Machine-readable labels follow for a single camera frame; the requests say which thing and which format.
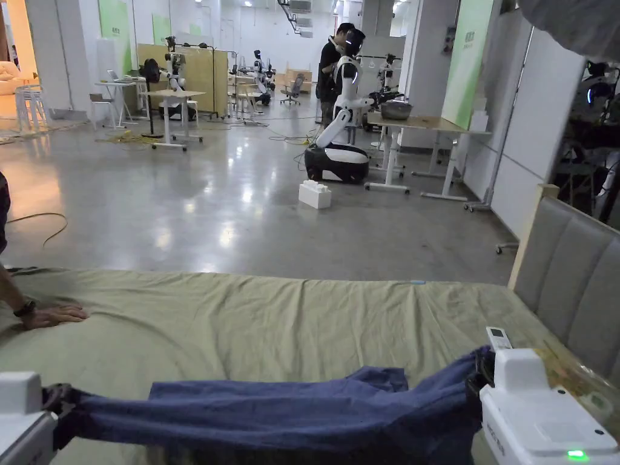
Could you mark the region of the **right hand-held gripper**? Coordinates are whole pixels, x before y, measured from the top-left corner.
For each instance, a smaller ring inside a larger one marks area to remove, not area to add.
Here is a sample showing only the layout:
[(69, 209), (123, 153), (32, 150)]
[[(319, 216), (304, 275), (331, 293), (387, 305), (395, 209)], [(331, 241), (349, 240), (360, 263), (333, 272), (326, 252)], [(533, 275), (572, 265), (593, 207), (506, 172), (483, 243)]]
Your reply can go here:
[(552, 389), (531, 348), (474, 352), (468, 398), (480, 399), (498, 464), (618, 464), (619, 444), (563, 387)]

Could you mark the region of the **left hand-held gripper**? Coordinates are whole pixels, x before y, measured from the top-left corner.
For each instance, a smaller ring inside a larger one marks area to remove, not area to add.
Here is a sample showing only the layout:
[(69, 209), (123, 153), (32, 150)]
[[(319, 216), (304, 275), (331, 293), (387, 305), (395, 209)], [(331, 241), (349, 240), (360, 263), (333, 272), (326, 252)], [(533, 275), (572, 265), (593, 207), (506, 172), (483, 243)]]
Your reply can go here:
[(80, 400), (70, 384), (42, 388), (34, 372), (2, 372), (1, 464), (51, 464), (56, 423), (79, 420)]

